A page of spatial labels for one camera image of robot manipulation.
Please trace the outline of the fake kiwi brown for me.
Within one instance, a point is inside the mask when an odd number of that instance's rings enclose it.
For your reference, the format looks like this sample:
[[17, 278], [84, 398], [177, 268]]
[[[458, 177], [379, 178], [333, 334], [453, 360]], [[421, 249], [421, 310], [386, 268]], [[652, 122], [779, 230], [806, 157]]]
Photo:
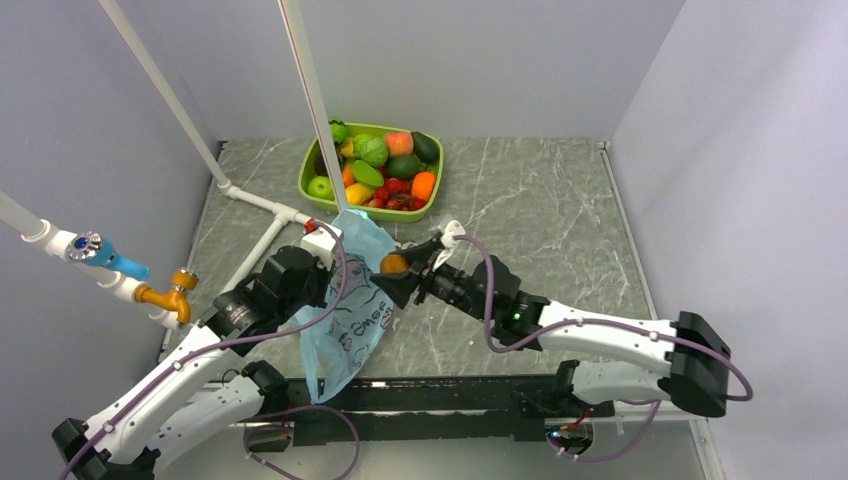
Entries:
[[391, 253], [380, 262], [381, 274], [402, 274], [410, 268], [409, 261], [402, 255]]

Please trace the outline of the light blue plastic bag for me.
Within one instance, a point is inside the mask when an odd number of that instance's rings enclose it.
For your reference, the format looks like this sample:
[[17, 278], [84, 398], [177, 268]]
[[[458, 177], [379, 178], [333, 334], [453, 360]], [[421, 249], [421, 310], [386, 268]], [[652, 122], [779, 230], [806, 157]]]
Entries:
[[391, 326], [395, 303], [371, 281], [394, 250], [389, 234], [361, 210], [346, 210], [331, 225], [341, 233], [345, 267], [335, 264], [325, 301], [334, 312], [300, 333], [300, 355], [310, 399], [329, 401], [353, 380]]

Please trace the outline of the fake peach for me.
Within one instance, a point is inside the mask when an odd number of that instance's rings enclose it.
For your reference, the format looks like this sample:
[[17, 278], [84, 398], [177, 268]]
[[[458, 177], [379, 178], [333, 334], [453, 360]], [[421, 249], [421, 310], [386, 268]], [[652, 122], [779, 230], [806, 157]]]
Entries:
[[409, 156], [413, 154], [414, 139], [410, 132], [388, 132], [383, 136], [383, 140], [386, 143], [388, 156], [390, 158]]

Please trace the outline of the green fake lime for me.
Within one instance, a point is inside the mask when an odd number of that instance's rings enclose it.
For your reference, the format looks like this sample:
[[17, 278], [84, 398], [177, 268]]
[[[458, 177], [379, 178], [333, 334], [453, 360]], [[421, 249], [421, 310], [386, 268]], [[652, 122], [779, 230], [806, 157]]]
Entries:
[[422, 162], [413, 155], [403, 155], [391, 158], [386, 164], [386, 174], [389, 178], [411, 180], [422, 170]]

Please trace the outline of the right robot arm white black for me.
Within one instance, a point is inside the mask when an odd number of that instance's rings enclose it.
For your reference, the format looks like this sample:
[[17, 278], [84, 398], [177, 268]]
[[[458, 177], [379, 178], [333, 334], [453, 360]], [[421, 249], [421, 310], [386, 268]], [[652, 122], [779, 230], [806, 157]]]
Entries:
[[371, 280], [399, 308], [429, 297], [479, 320], [494, 351], [568, 351], [602, 357], [560, 364], [551, 388], [557, 411], [574, 415], [608, 401], [668, 401], [689, 414], [725, 416], [731, 349], [701, 315], [640, 320], [580, 310], [527, 293], [483, 250], [471, 273], [448, 264], [438, 238], [388, 254]]

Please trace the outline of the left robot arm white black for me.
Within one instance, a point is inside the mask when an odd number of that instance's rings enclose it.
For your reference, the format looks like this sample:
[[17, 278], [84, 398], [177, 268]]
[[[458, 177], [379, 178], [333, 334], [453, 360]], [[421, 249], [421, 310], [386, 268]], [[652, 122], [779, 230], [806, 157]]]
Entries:
[[259, 343], [289, 335], [284, 326], [302, 308], [327, 315], [333, 306], [326, 294], [345, 258], [337, 242], [285, 246], [260, 272], [222, 292], [139, 384], [88, 419], [69, 418], [54, 429], [66, 463], [60, 478], [153, 479], [234, 422], [279, 417], [290, 403], [290, 383], [264, 360], [247, 363], [200, 400], [193, 397]]

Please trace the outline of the light green fake mango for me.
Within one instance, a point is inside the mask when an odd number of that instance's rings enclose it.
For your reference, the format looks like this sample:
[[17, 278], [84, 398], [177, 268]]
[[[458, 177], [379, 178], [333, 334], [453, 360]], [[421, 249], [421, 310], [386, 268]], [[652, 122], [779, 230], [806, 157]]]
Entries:
[[363, 160], [355, 160], [350, 166], [354, 180], [367, 188], [378, 189], [384, 186], [383, 174]]

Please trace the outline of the green fake custard apple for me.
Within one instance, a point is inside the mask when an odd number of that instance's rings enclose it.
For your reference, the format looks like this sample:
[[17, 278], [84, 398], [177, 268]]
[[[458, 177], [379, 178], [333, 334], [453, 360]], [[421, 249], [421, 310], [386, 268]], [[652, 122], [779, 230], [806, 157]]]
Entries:
[[360, 144], [358, 158], [372, 167], [383, 166], [388, 157], [388, 146], [382, 138], [371, 137]]

